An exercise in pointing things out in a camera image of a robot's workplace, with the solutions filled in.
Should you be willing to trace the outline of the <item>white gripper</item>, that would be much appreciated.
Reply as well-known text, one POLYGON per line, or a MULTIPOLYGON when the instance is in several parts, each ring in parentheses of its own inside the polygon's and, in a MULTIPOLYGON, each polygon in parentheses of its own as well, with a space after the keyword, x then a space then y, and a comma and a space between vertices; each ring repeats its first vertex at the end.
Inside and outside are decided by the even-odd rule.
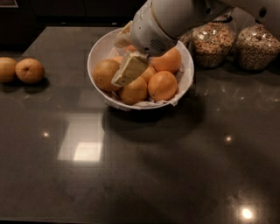
POLYGON ((170 38, 160 27, 152 6, 152 0, 148 0, 114 39, 115 47, 132 44, 138 50, 126 51, 123 55, 120 68, 111 81, 115 86, 125 87, 137 79, 149 66, 148 55, 162 56, 177 44, 177 40, 170 38))

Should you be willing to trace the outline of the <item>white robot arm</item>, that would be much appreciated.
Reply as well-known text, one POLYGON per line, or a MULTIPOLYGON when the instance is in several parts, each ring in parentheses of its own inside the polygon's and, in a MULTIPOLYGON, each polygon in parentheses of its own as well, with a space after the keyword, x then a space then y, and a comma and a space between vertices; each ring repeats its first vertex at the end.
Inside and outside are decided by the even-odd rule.
POLYGON ((246 11, 280 38, 280 0, 147 0, 115 38, 116 47, 132 45, 136 53, 124 56, 112 83, 130 84, 148 66, 148 58, 165 54, 184 33, 234 8, 246 11))

